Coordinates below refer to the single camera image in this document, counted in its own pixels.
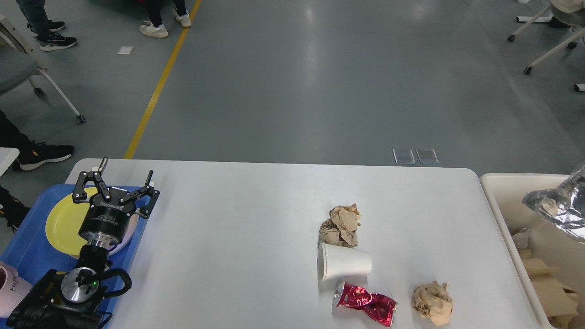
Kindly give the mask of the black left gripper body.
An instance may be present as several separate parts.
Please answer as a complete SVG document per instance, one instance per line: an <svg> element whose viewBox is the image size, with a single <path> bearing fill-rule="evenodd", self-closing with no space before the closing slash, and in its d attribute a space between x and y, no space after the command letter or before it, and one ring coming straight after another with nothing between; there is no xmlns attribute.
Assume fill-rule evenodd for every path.
<svg viewBox="0 0 585 329"><path fill-rule="evenodd" d="M130 216L137 206L134 201L123 205L103 201L92 202L79 229L79 236L86 241L97 240L99 235L109 237L110 245L118 245L128 229Z"/></svg>

